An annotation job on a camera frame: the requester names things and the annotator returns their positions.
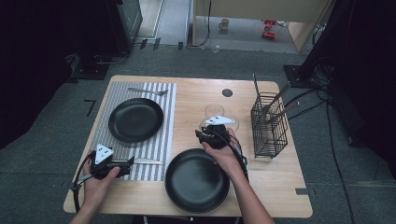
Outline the black curtain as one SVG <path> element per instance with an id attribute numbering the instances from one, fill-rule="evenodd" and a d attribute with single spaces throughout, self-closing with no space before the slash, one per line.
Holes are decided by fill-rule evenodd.
<path id="1" fill-rule="evenodd" d="M 396 0 L 352 0 L 332 73 L 358 122 L 351 129 L 396 179 Z"/>
<path id="2" fill-rule="evenodd" d="M 0 149 L 25 134 L 69 79 L 102 54 L 115 0 L 0 0 Z"/>

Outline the black round plate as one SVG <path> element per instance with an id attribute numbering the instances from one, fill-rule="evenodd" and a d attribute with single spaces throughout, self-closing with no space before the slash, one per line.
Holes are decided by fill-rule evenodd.
<path id="1" fill-rule="evenodd" d="M 110 114 L 108 129 L 123 143 L 145 141 L 163 125 L 163 110 L 146 98 L 129 99 L 119 104 Z"/>
<path id="2" fill-rule="evenodd" d="M 190 213 L 206 213 L 226 199 L 230 178 L 200 148 L 185 150 L 169 163 L 164 178 L 170 200 Z"/>

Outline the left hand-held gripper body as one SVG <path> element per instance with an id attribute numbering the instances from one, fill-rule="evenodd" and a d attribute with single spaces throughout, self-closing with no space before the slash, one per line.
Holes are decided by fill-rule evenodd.
<path id="1" fill-rule="evenodd" d="M 90 164 L 91 175 L 96 179 L 104 179 L 115 167 L 115 163 L 112 161 L 114 151 L 98 144 L 96 150 L 92 154 L 93 156 Z"/>

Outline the black angled floor tape mark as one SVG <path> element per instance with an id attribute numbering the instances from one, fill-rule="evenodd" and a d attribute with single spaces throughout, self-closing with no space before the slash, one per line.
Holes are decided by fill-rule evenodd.
<path id="1" fill-rule="evenodd" d="M 94 108 L 94 106 L 96 104 L 96 100 L 84 99 L 84 103 L 89 103 L 90 104 L 89 110 L 88 110 L 88 112 L 86 114 L 86 117 L 88 117 L 92 113 L 92 110 L 93 110 L 93 108 Z"/>

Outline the dark cabinet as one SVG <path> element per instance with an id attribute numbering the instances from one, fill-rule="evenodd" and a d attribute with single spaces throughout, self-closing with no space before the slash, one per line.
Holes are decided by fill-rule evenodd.
<path id="1" fill-rule="evenodd" d="M 139 0 L 116 0 L 120 14 L 122 37 L 131 50 L 143 21 Z"/>

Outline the striped woven placemat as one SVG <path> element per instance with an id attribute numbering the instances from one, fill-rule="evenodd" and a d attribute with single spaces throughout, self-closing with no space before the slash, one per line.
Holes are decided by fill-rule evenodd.
<path id="1" fill-rule="evenodd" d="M 150 91 L 165 91 L 165 96 L 127 91 L 127 88 L 137 88 Z M 114 160 L 128 160 L 136 158 L 161 161 L 163 165 L 134 164 L 131 172 L 123 176 L 122 180 L 129 181 L 163 181 L 166 165 L 170 161 L 173 138 L 175 104 L 177 95 L 176 83 L 160 82 L 122 82 L 115 81 L 109 85 L 104 109 L 98 118 L 96 130 L 93 132 L 90 150 L 96 150 L 98 144 L 114 150 Z M 134 98 L 147 98 L 156 102 L 163 110 L 164 120 L 160 130 L 149 139 L 140 143 L 122 143 L 109 131 L 107 123 L 113 109 L 120 103 Z"/>

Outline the person's right hand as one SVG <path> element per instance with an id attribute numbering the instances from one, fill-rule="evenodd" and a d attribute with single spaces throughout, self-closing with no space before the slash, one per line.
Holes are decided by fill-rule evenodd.
<path id="1" fill-rule="evenodd" d="M 237 156 L 237 152 L 241 150 L 239 141 L 235 137 L 233 129 L 228 128 L 227 132 L 230 137 L 230 145 L 222 149 L 214 149 L 208 143 L 203 142 L 202 146 L 207 154 L 213 159 L 214 163 L 218 164 L 220 168 L 227 174 L 232 182 L 238 183 L 247 182 L 246 175 L 241 167 L 241 159 Z"/>

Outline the person's left hand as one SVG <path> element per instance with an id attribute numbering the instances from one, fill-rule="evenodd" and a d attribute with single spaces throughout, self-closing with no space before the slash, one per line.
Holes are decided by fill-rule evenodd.
<path id="1" fill-rule="evenodd" d="M 80 209 L 91 212 L 97 211 L 105 200 L 112 181 L 119 172 L 120 168 L 114 167 L 104 179 L 98 180 L 93 177 L 87 180 L 84 183 L 84 201 Z"/>

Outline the black stand base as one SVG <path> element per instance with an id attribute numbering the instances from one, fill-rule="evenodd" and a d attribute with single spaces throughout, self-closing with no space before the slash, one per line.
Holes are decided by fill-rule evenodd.
<path id="1" fill-rule="evenodd" d="M 69 79 L 71 82 L 78 82 L 81 79 L 104 80 L 109 66 L 123 62 L 128 55 L 128 52 L 96 54 L 89 57 L 76 55 L 77 63 L 73 66 Z"/>

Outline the silver fork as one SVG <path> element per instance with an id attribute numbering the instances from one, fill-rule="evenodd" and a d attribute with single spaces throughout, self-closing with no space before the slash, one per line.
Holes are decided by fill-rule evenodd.
<path id="1" fill-rule="evenodd" d="M 137 88 L 127 88 L 127 91 L 149 93 L 149 94 L 154 94 L 156 96 L 165 96 L 168 93 L 168 90 L 165 90 L 165 91 L 150 91 L 150 90 L 143 90 L 143 89 L 137 89 Z"/>

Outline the black metal frame stand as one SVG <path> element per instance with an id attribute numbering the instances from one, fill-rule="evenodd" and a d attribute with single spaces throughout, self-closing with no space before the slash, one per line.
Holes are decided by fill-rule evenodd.
<path id="1" fill-rule="evenodd" d="M 344 19 L 351 0 L 335 0 L 330 18 L 302 65 L 284 65 L 289 84 L 293 88 L 316 89 L 321 86 L 315 69 L 321 63 L 333 60 L 343 48 L 343 32 L 347 27 Z"/>

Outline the black wire cutlery basket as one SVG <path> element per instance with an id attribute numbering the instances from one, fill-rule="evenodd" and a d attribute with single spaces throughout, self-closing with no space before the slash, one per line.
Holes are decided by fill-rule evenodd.
<path id="1" fill-rule="evenodd" d="M 273 92 L 261 92 L 250 110 L 254 156 L 276 157 L 288 144 L 288 123 L 282 100 Z"/>

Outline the black tape patch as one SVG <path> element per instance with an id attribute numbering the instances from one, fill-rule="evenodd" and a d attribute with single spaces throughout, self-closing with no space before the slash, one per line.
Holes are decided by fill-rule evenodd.
<path id="1" fill-rule="evenodd" d="M 296 191 L 297 195 L 307 195 L 307 196 L 310 196 L 310 197 L 316 196 L 316 193 L 315 193 L 315 191 L 313 189 L 296 188 L 295 191 Z"/>

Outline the silver table knife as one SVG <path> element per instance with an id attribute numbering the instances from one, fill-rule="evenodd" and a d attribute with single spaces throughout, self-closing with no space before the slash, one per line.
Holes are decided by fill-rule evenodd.
<path id="1" fill-rule="evenodd" d="M 126 162 L 128 160 L 114 160 L 112 162 Z M 145 158 L 134 158 L 134 164 L 163 165 L 161 161 Z"/>

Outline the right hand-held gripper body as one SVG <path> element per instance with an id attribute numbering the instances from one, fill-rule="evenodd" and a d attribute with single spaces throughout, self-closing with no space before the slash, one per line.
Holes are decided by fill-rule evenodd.
<path id="1" fill-rule="evenodd" d="M 230 142 L 227 128 L 235 125 L 235 119 L 217 115 L 205 119 L 204 125 L 204 133 L 208 135 L 207 143 L 214 149 L 221 149 Z"/>

